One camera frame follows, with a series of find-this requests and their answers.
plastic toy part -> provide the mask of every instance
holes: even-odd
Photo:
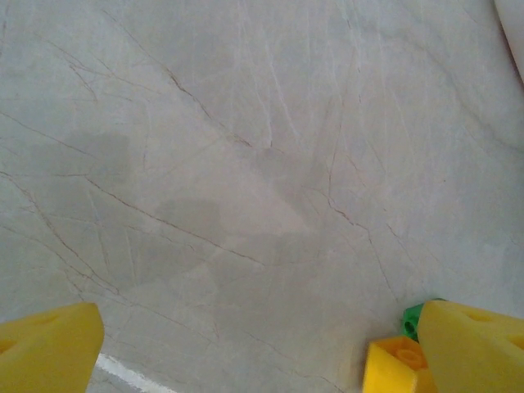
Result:
[[[103,337],[91,303],[0,324],[0,391],[84,393]]]
[[[429,301],[418,338],[439,391],[524,391],[524,320],[448,301]]]
[[[420,345],[407,337],[369,345],[364,393],[436,393]]]
[[[418,327],[418,320],[420,319],[420,313],[422,313],[423,306],[424,306],[424,303],[421,303],[419,305],[414,305],[413,307],[409,307],[408,309],[404,311],[404,315],[402,316],[402,334],[404,334],[406,337],[409,337],[415,341],[418,341],[417,327]]]

white marble surface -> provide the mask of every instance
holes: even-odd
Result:
[[[0,312],[177,392],[352,391],[432,296],[524,316],[487,0],[0,0]],[[106,377],[91,391],[111,387]]]

yellow plastic piece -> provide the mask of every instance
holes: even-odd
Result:
[[[418,339],[440,392],[524,391],[524,320],[429,301]]]
[[[84,393],[103,337],[91,303],[0,324],[0,392]]]
[[[392,337],[369,345],[364,393],[436,393],[420,345]]]

green plastic piece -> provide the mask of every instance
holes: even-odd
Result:
[[[422,313],[422,307],[424,307],[424,303],[409,307],[404,311],[404,315],[402,316],[402,334],[411,338],[412,340],[415,340],[416,342],[418,342],[417,327],[418,320],[420,319],[420,313]]]

